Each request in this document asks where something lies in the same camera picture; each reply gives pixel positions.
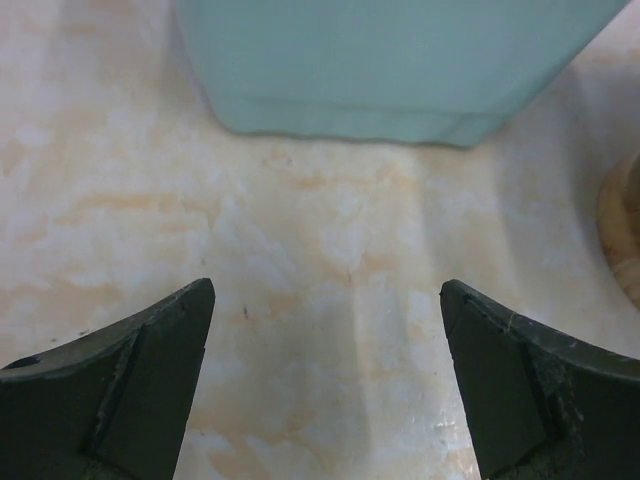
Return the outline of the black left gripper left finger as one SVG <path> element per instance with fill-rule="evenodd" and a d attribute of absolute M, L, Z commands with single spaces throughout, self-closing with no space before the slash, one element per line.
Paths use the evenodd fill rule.
<path fill-rule="evenodd" d="M 2 478 L 173 478 L 214 304 L 201 278 L 3 367 Z"/>

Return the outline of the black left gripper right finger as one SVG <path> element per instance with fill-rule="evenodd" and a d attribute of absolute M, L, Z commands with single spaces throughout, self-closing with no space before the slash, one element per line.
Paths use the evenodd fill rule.
<path fill-rule="evenodd" d="M 639 362 L 458 281 L 440 305 L 484 479 L 636 479 Z"/>

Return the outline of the light teal plastic bin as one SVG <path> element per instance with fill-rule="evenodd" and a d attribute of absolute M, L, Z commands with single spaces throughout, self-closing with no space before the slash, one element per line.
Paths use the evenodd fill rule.
<path fill-rule="evenodd" d="M 238 133 L 471 147 L 526 107 L 621 1 L 179 1 Z"/>

